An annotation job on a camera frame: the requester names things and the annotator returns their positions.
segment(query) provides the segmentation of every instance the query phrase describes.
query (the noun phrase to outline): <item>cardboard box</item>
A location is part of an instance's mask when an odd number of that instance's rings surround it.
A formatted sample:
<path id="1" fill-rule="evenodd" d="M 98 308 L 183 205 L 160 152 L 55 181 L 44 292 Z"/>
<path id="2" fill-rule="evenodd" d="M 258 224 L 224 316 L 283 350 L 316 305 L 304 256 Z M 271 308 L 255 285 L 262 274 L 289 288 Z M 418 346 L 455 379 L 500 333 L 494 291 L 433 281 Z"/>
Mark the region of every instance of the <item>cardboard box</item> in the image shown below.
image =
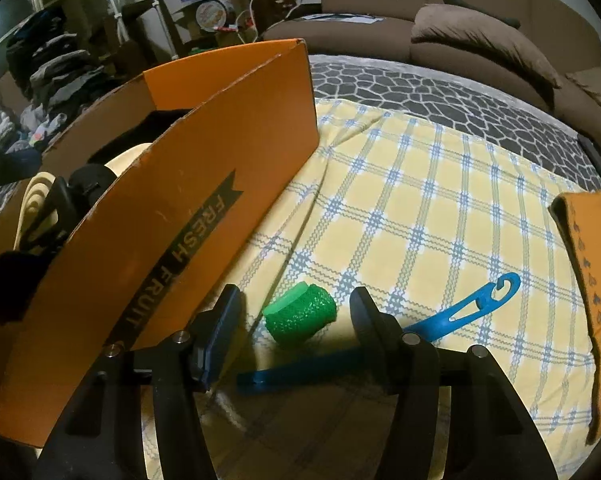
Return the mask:
<path id="1" fill-rule="evenodd" d="M 192 111 L 72 233 L 23 322 L 0 328 L 1 436 L 42 446 L 105 344 L 152 346 L 183 328 L 318 144 L 305 44 L 274 41 L 145 72 L 68 128 L 44 169 L 68 176 L 148 112 L 178 108 Z"/>

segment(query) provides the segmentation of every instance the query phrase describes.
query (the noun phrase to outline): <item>blue plastic tool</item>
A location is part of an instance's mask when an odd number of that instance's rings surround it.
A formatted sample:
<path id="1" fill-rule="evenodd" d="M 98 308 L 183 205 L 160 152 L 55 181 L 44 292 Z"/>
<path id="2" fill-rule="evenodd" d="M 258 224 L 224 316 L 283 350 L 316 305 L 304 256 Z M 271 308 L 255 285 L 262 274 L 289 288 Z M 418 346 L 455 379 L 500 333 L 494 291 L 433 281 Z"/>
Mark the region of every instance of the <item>blue plastic tool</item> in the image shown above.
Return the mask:
<path id="1" fill-rule="evenodd" d="M 493 290 L 501 290 L 505 282 L 509 282 L 509 292 L 501 299 L 495 300 Z M 487 283 L 464 300 L 446 308 L 442 312 L 414 323 L 403 329 L 403 332 L 416 332 L 427 341 L 435 341 L 458 330 L 476 319 L 492 313 L 507 303 L 520 288 L 520 276 L 515 272 L 507 272 L 498 278 L 496 283 Z M 478 311 L 467 316 L 451 320 L 454 314 L 460 312 L 468 304 L 475 301 Z M 268 370 L 256 370 L 238 374 L 237 385 L 244 394 L 258 394 L 302 386 L 330 380 L 334 377 L 352 373 L 363 364 L 360 347 L 342 350 L 327 355 L 303 359 L 295 363 Z"/>

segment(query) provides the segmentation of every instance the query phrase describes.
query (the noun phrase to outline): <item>green sponge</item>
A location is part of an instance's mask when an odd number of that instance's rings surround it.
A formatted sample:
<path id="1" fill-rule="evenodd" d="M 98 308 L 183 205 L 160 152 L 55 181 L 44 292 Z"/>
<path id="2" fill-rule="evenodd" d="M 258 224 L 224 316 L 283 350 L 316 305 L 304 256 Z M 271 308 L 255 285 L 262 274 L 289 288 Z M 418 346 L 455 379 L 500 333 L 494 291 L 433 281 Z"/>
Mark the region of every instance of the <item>green sponge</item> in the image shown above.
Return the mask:
<path id="1" fill-rule="evenodd" d="M 324 288 L 300 282 L 263 310 L 276 342 L 298 344 L 336 320 L 336 303 Z"/>

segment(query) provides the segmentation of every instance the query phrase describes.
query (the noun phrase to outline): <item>plaid cloth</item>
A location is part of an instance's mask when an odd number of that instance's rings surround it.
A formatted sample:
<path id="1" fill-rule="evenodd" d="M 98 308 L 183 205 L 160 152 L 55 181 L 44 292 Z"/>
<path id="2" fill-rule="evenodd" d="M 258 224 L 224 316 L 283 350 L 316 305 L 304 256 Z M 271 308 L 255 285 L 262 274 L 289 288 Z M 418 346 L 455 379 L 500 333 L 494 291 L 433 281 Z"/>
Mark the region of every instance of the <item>plaid cloth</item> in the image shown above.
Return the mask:
<path id="1" fill-rule="evenodd" d="M 256 396 L 236 393 L 235 374 L 356 345 L 348 306 L 356 286 L 406 326 L 517 272 L 522 285 L 511 300 L 437 344 L 490 349 L 568 478 L 591 449 L 595 364 L 583 300 L 547 207 L 580 188 L 483 139 L 400 112 L 345 100 L 316 108 L 318 150 L 224 280 L 245 292 L 247 316 L 223 380 L 197 398 L 218 477 L 372 478 L 395 397 L 365 373 Z M 338 317 L 301 349 L 282 351 L 261 310 L 301 280 L 326 288 Z M 144 402 L 149 478 L 160 478 L 151 396 Z M 442 476 L 448 407 L 445 389 L 432 478 Z"/>

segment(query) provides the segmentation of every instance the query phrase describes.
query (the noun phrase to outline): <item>brown sofa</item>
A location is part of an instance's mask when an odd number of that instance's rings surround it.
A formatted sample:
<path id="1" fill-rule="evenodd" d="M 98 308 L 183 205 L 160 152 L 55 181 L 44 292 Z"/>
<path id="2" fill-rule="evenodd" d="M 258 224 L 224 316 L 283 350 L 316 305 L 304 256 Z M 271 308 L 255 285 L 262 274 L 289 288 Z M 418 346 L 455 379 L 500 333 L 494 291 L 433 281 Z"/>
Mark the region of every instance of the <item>brown sofa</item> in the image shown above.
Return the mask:
<path id="1" fill-rule="evenodd" d="M 600 66 L 596 31 L 559 0 L 465 1 L 497 16 L 520 20 L 520 32 L 538 46 L 560 74 Z M 270 27 L 262 36 L 264 40 L 304 38 L 311 54 L 395 60 L 470 78 L 555 115 L 601 144 L 601 107 L 566 79 L 561 89 L 547 88 L 482 52 L 442 43 L 411 44 L 413 20 L 429 3 L 442 0 L 321 0 L 321 9 L 314 5 L 308 12 L 369 14 L 384 19 L 367 24 L 297 18 Z M 302 14 L 300 8 L 294 16 Z M 255 18 L 258 26 L 259 17 Z"/>

